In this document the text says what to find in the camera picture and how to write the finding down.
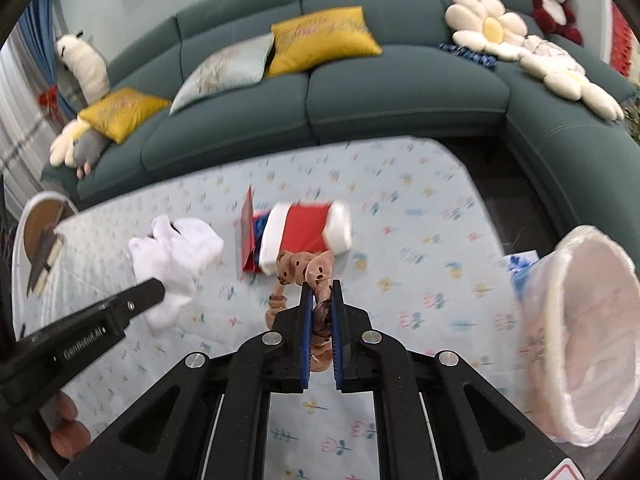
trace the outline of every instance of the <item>white floral tablecloth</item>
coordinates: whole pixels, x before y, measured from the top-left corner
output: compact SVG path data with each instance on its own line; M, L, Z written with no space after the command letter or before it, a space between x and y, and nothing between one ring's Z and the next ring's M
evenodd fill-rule
M433 140L396 138L286 152L194 173L134 192L62 223L65 245L43 297L21 313L27 333L135 284L127 241L151 219L193 216L223 237L222 257L198 282L175 329L153 338L142 316L127 338L65 391L93 436L192 351L218 356L264 332L274 278L239 271L239 214L278 201L346 200L354 247L335 277L345 300L408 349L452 349L524 408L520 311L500 241L465 168ZM300 288L287 289L289 304ZM331 370L303 395L272 397L264 477L378 478L370 394L335 391Z

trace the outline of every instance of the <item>white floral pillow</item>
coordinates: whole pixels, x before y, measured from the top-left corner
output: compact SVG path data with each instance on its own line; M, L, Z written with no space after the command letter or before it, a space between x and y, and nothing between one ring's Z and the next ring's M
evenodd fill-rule
M273 47L273 34L229 45L207 57L184 82L169 114L220 92L258 84Z

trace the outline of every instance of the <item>red bow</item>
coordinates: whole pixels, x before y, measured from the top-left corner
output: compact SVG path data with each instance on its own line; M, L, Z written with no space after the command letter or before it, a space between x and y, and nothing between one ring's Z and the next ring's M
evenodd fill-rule
M58 110L58 87L53 85L44 94L38 96L40 106L46 106L49 113L49 119L57 120L60 124L66 123L64 117Z

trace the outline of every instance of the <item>white sheer curtain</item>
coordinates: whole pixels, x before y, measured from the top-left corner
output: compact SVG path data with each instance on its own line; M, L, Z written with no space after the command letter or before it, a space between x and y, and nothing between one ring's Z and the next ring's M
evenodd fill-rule
M50 188L40 182L40 173L62 127L46 118L38 104L46 89L15 27L0 50L0 168L7 209L16 219L28 199Z

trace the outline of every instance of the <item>gray plush toy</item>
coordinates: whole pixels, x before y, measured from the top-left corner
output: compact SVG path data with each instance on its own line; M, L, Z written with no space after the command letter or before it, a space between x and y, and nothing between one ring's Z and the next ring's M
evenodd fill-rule
M91 173L102 152L111 144L111 139L89 128L79 139L74 140L74 161L78 165L78 178Z

